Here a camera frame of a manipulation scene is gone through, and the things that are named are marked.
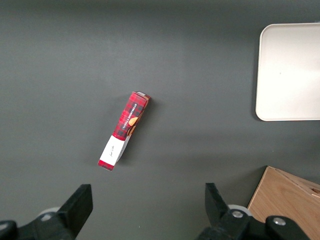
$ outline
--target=bolt head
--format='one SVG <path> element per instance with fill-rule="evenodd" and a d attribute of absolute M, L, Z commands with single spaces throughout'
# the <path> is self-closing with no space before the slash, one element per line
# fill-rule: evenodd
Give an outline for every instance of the bolt head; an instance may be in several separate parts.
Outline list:
<path fill-rule="evenodd" d="M 8 227 L 8 223 L 0 224 L 0 231 L 5 230 Z"/>
<path fill-rule="evenodd" d="M 232 216 L 234 216 L 237 219 L 241 219 L 244 216 L 244 214 L 238 210 L 235 210 L 232 212 Z"/>
<path fill-rule="evenodd" d="M 51 219 L 51 215 L 48 213 L 41 217 L 42 222 L 48 221 L 49 219 Z"/>
<path fill-rule="evenodd" d="M 284 219 L 280 218 L 280 217 L 275 217 L 275 218 L 273 219 L 273 222 L 274 222 L 275 224 L 279 225 L 279 226 L 284 226 L 284 225 L 286 225 L 286 221 L 285 221 Z"/>

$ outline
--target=plastic tray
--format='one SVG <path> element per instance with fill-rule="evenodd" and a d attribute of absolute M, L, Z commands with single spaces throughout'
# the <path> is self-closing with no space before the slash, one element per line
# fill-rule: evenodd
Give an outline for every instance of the plastic tray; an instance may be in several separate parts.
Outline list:
<path fill-rule="evenodd" d="M 320 23 L 262 31 L 255 111 L 264 121 L 320 120 Z"/>

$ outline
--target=wooden panel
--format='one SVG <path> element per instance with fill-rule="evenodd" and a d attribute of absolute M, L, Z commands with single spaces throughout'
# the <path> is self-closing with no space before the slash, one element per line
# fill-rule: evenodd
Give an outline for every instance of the wooden panel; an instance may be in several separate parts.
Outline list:
<path fill-rule="evenodd" d="M 255 219 L 271 215 L 294 220 L 312 240 L 320 239 L 320 185 L 267 167 L 248 205 Z"/>

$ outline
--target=cardboard box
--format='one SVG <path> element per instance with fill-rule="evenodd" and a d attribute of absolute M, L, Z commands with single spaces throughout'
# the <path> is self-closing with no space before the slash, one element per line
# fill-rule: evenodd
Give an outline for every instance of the cardboard box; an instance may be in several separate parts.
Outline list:
<path fill-rule="evenodd" d="M 132 92 L 115 130 L 103 150 L 98 162 L 99 166 L 109 171 L 113 170 L 116 162 L 121 158 L 150 98 L 143 92 Z"/>

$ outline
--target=plaid pattern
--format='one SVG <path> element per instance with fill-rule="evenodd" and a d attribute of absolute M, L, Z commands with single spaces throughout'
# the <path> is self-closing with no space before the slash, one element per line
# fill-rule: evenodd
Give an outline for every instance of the plaid pattern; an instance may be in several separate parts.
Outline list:
<path fill-rule="evenodd" d="M 125 108 L 120 116 L 119 122 L 113 131 L 113 136 L 119 140 L 126 140 L 128 133 L 132 128 L 134 128 L 142 113 L 145 110 L 149 102 L 150 96 L 148 95 L 141 95 L 138 92 L 132 92 L 128 102 L 125 105 Z M 137 121 L 134 123 L 133 126 L 129 125 L 129 120 L 132 118 L 138 117 Z"/>
<path fill-rule="evenodd" d="M 103 167 L 103 168 L 109 170 L 109 171 L 112 171 L 112 169 L 114 169 L 114 166 L 112 166 L 111 164 L 106 163 L 106 162 L 104 162 L 104 161 L 102 161 L 102 160 L 99 160 L 98 165 L 99 165 L 100 167 Z"/>

